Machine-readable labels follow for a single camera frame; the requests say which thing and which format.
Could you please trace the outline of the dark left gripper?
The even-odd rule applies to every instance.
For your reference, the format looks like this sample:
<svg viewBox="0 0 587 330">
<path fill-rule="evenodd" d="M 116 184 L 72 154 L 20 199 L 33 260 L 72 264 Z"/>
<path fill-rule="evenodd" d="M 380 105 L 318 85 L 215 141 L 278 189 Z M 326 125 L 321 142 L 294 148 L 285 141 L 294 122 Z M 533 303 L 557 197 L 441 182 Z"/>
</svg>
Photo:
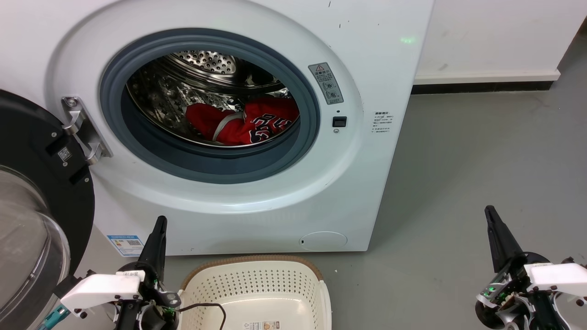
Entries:
<svg viewBox="0 0 587 330">
<path fill-rule="evenodd" d="M 167 217 L 159 216 L 149 234 L 138 262 L 119 268 L 122 272 L 144 271 L 138 292 L 130 298 L 116 298 L 116 330 L 176 330 L 179 318 L 174 311 L 181 303 L 179 295 L 164 288 L 167 247 Z"/>
</svg>

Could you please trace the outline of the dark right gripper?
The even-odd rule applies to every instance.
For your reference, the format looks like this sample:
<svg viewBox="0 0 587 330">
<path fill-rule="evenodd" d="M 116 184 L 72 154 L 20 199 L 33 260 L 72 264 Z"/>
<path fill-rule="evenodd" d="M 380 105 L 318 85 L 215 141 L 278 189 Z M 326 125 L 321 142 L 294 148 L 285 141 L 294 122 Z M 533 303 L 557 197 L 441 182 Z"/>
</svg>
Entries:
<svg viewBox="0 0 587 330">
<path fill-rule="evenodd" d="M 476 297 L 476 317 L 493 330 L 556 330 L 558 289 L 538 279 L 538 271 L 553 271 L 555 265 L 523 252 L 493 205 L 485 207 L 485 215 L 495 277 Z"/>
</svg>

